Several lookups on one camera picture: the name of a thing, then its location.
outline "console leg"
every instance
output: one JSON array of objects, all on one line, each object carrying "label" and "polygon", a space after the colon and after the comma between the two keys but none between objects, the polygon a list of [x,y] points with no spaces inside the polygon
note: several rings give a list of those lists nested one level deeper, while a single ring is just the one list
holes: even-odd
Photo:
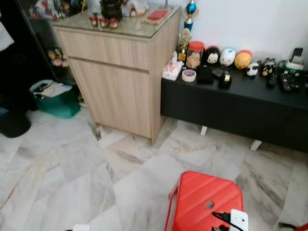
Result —
[{"label": "console leg", "polygon": [[252,143],[250,145],[250,150],[256,151],[261,143],[262,143],[262,141],[258,141],[258,140],[252,141]]},{"label": "console leg", "polygon": [[207,127],[206,126],[202,126],[200,135],[205,136],[206,131],[207,131]]}]

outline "marble floor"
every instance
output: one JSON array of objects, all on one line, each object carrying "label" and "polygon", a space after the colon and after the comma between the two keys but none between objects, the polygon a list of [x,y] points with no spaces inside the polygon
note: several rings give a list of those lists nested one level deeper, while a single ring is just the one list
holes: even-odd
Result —
[{"label": "marble floor", "polygon": [[234,181],[243,191],[251,231],[308,222],[308,155],[168,119],[154,146],[102,128],[97,141],[86,109],[70,120],[27,114],[21,137],[0,135],[0,230],[162,231],[168,193],[195,170]]}]

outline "wooden cabinet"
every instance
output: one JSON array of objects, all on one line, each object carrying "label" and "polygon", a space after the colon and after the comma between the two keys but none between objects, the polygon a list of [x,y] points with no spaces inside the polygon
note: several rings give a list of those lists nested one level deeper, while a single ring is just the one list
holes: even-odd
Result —
[{"label": "wooden cabinet", "polygon": [[145,31],[133,31],[129,18],[117,30],[95,31],[86,14],[54,24],[95,123],[155,142],[164,122],[162,69],[177,47],[179,23],[177,7],[160,26],[142,24]]},{"label": "wooden cabinet", "polygon": [[151,138],[149,74],[70,61],[95,122]]}]

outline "white wall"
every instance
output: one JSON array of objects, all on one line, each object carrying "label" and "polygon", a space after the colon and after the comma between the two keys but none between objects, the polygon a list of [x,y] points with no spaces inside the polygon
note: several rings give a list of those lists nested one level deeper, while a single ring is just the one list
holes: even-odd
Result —
[{"label": "white wall", "polygon": [[[164,0],[149,0],[164,3]],[[169,0],[186,7],[189,0]],[[231,46],[253,52],[253,59],[271,55],[287,59],[304,48],[308,68],[308,0],[196,0],[199,15],[192,39],[206,46]]]}]

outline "tape roll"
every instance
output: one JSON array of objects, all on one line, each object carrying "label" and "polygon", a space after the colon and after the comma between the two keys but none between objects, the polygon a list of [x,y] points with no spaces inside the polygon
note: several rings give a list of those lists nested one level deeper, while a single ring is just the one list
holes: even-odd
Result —
[{"label": "tape roll", "polygon": [[197,73],[194,70],[185,70],[182,72],[182,79],[185,82],[194,82],[196,79]]}]

